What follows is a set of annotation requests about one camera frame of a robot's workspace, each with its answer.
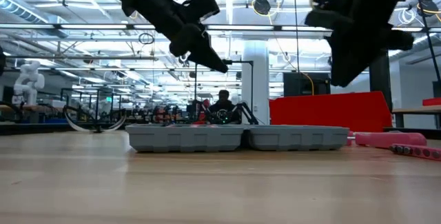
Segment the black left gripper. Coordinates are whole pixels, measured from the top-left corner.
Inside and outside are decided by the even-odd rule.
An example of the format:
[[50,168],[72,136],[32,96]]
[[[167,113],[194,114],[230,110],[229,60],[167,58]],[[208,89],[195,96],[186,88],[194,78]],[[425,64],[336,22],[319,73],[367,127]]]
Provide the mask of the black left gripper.
[[[201,23],[219,11],[216,0],[187,0],[185,3],[160,0],[156,29],[171,41],[170,52],[173,55],[190,52],[190,61],[226,73],[228,67],[211,47],[210,39],[203,39],[205,28]],[[201,46],[194,48],[199,42],[202,42]]]

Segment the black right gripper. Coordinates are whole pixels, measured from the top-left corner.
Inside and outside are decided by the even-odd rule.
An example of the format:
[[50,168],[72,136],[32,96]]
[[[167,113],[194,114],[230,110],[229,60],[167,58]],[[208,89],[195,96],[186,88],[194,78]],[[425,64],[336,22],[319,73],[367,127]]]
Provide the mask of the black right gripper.
[[313,0],[305,25],[331,30],[326,40],[332,85],[347,87],[381,51],[413,47],[412,34],[389,23],[401,1],[406,0]]

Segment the grey plastic tool case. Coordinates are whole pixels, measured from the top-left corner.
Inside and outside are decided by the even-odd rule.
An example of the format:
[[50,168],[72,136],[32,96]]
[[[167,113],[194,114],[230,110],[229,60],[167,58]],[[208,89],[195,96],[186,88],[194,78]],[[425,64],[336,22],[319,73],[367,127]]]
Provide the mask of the grey plastic tool case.
[[229,152],[246,147],[259,151],[338,150],[348,128],[316,125],[153,125],[126,128],[138,152]]

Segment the pink-handled hammer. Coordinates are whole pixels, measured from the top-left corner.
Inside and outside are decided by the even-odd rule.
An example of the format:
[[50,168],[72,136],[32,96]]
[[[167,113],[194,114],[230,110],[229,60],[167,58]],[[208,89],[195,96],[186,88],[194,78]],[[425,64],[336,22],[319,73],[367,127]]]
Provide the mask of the pink-handled hammer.
[[353,143],[360,146],[369,146],[387,149],[393,144],[422,145],[427,144],[427,139],[415,132],[350,132],[347,145]]

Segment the pink socket bit holder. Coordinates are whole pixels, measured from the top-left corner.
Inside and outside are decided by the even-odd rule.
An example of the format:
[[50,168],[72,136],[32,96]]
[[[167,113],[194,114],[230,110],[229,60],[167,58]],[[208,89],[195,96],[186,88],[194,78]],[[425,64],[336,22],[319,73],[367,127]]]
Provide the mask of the pink socket bit holder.
[[420,159],[441,161],[441,148],[395,143],[389,147],[389,150],[394,154],[403,156],[413,156]]

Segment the black pillar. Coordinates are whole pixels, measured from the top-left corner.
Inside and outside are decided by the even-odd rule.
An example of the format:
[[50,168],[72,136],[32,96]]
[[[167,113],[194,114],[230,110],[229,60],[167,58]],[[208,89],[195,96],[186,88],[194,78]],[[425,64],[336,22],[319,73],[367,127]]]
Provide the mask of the black pillar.
[[380,91],[386,101],[390,112],[393,109],[391,95],[391,79],[389,67],[389,55],[387,51],[382,51],[377,59],[369,66],[369,85],[370,90]]

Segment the white building column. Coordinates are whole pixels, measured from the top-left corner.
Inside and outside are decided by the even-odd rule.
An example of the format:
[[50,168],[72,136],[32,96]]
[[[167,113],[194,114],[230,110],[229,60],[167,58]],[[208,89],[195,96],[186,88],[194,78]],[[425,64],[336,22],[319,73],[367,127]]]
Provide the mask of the white building column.
[[269,51],[266,41],[246,40],[243,44],[241,101],[249,106],[258,122],[269,125]]

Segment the person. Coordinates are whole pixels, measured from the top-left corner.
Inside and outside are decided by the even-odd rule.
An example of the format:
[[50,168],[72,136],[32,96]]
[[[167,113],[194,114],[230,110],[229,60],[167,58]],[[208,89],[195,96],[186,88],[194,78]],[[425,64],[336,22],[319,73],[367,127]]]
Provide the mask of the person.
[[[231,112],[236,106],[229,100],[229,91],[228,90],[220,90],[218,93],[218,100],[215,104],[209,107],[209,111],[211,113],[217,113],[220,110],[226,110],[227,112]],[[241,124],[241,115],[240,112],[234,112],[229,119],[233,124]]]

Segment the red plastic bin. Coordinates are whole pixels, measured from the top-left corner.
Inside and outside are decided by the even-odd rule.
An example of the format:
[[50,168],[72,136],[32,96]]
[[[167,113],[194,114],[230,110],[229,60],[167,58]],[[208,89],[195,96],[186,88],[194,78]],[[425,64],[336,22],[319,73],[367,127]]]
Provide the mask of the red plastic bin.
[[382,132],[392,115],[381,92],[288,96],[269,101],[272,125],[320,125]]

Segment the black cabinet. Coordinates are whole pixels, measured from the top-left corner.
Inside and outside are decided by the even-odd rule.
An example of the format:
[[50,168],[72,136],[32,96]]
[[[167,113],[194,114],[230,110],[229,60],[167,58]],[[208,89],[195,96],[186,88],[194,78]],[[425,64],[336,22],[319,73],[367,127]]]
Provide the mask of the black cabinet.
[[309,96],[330,94],[330,78],[327,73],[283,74],[283,96]]

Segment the wooden background table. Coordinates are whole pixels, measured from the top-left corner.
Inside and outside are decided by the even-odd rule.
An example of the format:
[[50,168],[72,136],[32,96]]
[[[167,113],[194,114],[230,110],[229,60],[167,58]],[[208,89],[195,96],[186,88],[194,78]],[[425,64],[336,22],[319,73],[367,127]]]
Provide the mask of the wooden background table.
[[393,115],[397,128],[428,130],[441,128],[441,105],[394,109]]

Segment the thin black diagonal pole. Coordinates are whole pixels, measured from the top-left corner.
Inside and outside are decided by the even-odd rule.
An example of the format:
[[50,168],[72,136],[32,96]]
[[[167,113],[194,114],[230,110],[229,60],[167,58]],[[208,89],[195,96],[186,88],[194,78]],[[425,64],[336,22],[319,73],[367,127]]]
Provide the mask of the thin black diagonal pole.
[[429,46],[429,51],[431,53],[431,59],[432,59],[432,62],[433,62],[433,66],[435,68],[435,75],[436,75],[438,83],[441,85],[441,74],[440,74],[440,71],[439,71],[439,68],[438,68],[438,63],[436,61],[435,52],[433,50],[433,44],[431,42],[431,36],[430,36],[427,20],[426,20],[425,14],[424,14],[424,7],[422,5],[422,0],[418,0],[418,6],[420,7],[420,12],[422,13],[422,22],[423,22],[423,26],[424,26],[423,30],[424,30],[424,32],[425,32],[425,34],[427,36],[427,42],[428,42],[428,46]]

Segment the clear safety glasses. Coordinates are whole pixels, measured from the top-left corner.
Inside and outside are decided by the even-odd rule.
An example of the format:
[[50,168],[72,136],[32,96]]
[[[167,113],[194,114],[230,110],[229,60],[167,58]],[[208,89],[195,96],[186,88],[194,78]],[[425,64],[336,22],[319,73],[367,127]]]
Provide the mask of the clear safety glasses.
[[[88,128],[84,128],[78,125],[77,123],[75,123],[69,115],[70,111],[76,112],[78,117],[80,117],[81,115],[85,115],[87,118],[91,119],[92,120],[92,122],[90,123],[91,126]],[[70,127],[79,132],[93,132],[93,133],[112,132],[119,129],[127,119],[126,109],[112,110],[109,114],[100,117],[97,113],[96,116],[90,114],[89,108],[84,110],[81,108],[74,108],[72,106],[65,105],[63,107],[63,114],[65,115],[65,118],[68,124],[70,125]],[[119,120],[108,128],[103,127],[103,123],[101,122],[101,119],[109,118],[110,120],[112,120],[112,117],[116,114],[119,116]]]

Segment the background workbench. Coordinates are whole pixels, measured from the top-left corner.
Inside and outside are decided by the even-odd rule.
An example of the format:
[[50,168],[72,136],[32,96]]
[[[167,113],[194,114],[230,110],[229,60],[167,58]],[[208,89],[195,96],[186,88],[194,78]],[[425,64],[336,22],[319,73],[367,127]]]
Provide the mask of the background workbench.
[[0,105],[0,136],[73,131],[61,115],[61,108],[46,105]]

